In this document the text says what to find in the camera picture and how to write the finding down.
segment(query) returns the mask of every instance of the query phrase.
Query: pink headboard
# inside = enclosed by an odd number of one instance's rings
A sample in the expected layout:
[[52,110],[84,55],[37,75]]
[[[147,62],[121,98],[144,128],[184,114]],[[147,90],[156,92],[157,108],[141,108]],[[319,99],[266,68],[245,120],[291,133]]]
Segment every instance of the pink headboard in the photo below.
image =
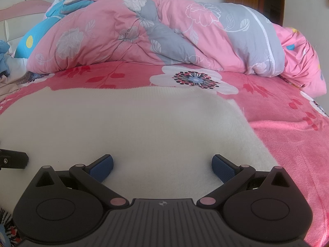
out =
[[27,0],[9,8],[0,10],[0,21],[38,13],[45,13],[51,6],[51,3],[43,0]]

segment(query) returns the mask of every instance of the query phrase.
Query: white flower with dark center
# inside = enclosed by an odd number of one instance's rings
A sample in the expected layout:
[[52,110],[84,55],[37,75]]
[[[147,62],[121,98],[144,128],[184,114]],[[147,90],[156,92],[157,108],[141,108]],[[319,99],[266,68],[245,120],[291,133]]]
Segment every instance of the white flower with dark center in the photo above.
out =
[[74,58],[80,51],[82,40],[83,32],[79,31],[79,28],[64,32],[56,44],[59,57]]
[[308,94],[304,93],[303,91],[301,91],[300,94],[310,101],[310,105],[313,107],[313,109],[315,109],[321,115],[323,115],[325,117],[329,117],[325,113],[324,109],[319,104],[317,104],[317,102],[313,98],[311,98]]
[[209,69],[188,69],[182,66],[163,66],[164,74],[154,75],[150,82],[157,86],[187,88],[196,86],[205,91],[225,95],[237,94],[239,90],[222,81],[222,76]]

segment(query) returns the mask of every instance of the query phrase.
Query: patterned fabric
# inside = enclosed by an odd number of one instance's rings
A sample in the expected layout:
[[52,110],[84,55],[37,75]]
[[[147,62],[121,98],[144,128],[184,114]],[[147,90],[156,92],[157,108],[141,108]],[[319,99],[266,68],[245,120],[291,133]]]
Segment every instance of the patterned fabric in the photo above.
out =
[[0,114],[18,99],[45,87],[56,91],[172,86],[201,88],[234,99],[257,136],[310,204],[313,223],[306,241],[312,247],[322,247],[329,240],[329,117],[312,98],[279,77],[219,73],[192,65],[107,62],[46,75],[22,86],[0,102]]
[[273,26],[286,59],[285,70],[281,76],[313,98],[324,95],[327,86],[314,48],[300,31],[282,28],[276,24]]
[[12,216],[0,207],[0,247],[14,247],[20,242]]
[[[56,0],[46,16],[67,1],[75,5],[90,0]],[[50,73],[105,61],[192,63],[242,73],[255,67],[252,73],[264,77],[284,69],[284,52],[272,23],[243,5],[191,0],[92,1],[97,2],[53,24],[38,40],[27,70]],[[20,43],[24,47],[29,45],[29,34]]]

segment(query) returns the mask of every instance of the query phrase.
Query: pink bedsheet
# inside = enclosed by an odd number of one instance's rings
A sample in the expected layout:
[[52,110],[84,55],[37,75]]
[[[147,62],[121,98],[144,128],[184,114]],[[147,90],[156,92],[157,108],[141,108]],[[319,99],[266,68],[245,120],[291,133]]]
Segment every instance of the pink bedsheet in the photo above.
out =
[[300,89],[280,79],[215,72],[192,66],[107,62],[57,72],[24,84],[0,103],[0,114],[18,99],[44,87],[127,89],[141,86],[197,86],[234,99],[278,163],[288,171],[313,210],[305,240],[322,247],[329,240],[329,117]]

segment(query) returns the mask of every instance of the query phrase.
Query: white fleece blanket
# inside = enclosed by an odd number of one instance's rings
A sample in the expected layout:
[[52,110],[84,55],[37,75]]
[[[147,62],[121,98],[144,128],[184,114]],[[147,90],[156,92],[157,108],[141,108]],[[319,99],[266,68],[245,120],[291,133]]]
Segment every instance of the white fleece blanket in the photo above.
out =
[[277,165],[244,116],[200,89],[45,88],[0,115],[0,148],[24,151],[24,170],[0,171],[0,205],[12,211],[38,169],[68,170],[111,154],[104,184],[127,199],[193,198],[222,182],[214,154],[258,170]]

